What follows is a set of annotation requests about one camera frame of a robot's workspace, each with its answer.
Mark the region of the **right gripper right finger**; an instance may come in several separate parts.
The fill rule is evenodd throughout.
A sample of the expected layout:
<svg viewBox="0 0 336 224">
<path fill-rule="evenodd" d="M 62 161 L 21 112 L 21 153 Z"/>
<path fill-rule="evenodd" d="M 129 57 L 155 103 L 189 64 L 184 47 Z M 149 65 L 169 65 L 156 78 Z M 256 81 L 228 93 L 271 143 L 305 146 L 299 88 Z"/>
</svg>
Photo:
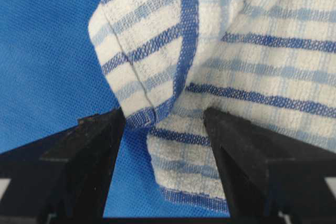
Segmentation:
<svg viewBox="0 0 336 224">
<path fill-rule="evenodd" d="M 335 153 L 208 108 L 226 223 L 335 223 Z"/>
</svg>

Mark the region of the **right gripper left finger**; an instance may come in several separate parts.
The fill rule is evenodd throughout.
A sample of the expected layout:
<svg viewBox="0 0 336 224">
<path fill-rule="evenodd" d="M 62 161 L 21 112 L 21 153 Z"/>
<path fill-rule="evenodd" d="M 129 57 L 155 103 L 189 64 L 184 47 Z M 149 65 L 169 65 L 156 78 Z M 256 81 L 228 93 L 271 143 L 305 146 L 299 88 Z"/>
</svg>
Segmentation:
<svg viewBox="0 0 336 224">
<path fill-rule="evenodd" d="M 105 223 L 121 109 L 1 153 L 1 223 Z"/>
</svg>

